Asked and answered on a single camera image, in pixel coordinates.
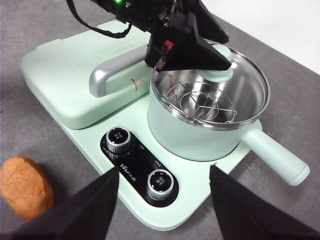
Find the red component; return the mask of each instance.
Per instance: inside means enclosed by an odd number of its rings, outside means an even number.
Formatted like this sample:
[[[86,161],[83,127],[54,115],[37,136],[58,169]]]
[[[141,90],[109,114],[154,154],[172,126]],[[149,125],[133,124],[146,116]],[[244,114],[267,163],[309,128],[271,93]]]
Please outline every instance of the red component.
[[[171,49],[174,47],[174,43],[169,41],[169,40],[166,40],[162,46],[162,50],[164,51],[165,54],[168,54]]]

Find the control knob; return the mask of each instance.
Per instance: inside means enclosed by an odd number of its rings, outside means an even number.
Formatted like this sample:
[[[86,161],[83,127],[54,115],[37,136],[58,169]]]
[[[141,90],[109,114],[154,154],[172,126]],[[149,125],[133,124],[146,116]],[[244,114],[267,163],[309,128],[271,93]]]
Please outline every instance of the control knob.
[[[115,154],[125,153],[130,149],[131,144],[131,134],[124,127],[116,126],[106,133],[106,146]]]
[[[153,200],[165,200],[173,188],[174,178],[167,170],[157,169],[150,173],[147,180],[147,193]]]

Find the wire steamer rack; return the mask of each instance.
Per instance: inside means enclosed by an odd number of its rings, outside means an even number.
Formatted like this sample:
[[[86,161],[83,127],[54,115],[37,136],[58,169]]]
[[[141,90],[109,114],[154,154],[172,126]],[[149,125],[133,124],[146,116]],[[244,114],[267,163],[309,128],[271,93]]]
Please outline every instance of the wire steamer rack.
[[[165,97],[185,114],[208,123],[233,123],[237,115],[228,95],[206,82],[179,82]]]

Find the mint green pot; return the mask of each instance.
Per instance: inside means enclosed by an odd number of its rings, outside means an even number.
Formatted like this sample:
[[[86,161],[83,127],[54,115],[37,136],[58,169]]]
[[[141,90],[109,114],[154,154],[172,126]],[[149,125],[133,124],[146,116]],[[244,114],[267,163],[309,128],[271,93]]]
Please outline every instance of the mint green pot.
[[[173,154],[199,162],[218,160],[244,142],[289,185],[299,185],[310,173],[309,166],[259,126],[258,118],[270,99],[266,77],[252,61],[233,50],[231,62],[233,77],[226,82],[209,82],[195,70],[154,71],[148,109],[153,136]],[[204,103],[206,112],[197,115],[198,110],[190,108],[203,101],[204,94],[210,96]],[[211,112],[208,99],[214,105]]]

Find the gray table surface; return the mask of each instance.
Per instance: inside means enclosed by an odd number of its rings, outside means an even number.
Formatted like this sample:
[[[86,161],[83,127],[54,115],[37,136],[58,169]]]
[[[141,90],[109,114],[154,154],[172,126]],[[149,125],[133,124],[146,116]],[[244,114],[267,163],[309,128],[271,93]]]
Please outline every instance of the gray table surface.
[[[113,18],[89,1],[78,2],[80,14],[93,26]],[[264,131],[311,169],[301,185],[288,186],[251,152],[231,176],[320,231],[320,76],[217,20],[230,37],[228,45],[251,58],[269,80],[271,101],[260,118]],[[20,155],[39,163],[52,183],[56,204],[88,185],[98,173],[30,92],[19,63],[40,44],[86,30],[63,0],[1,1],[1,162]],[[1,199],[1,231],[9,232],[23,223]],[[222,235],[210,198],[182,226],[168,232],[144,226],[118,200],[106,238],[220,240]]]

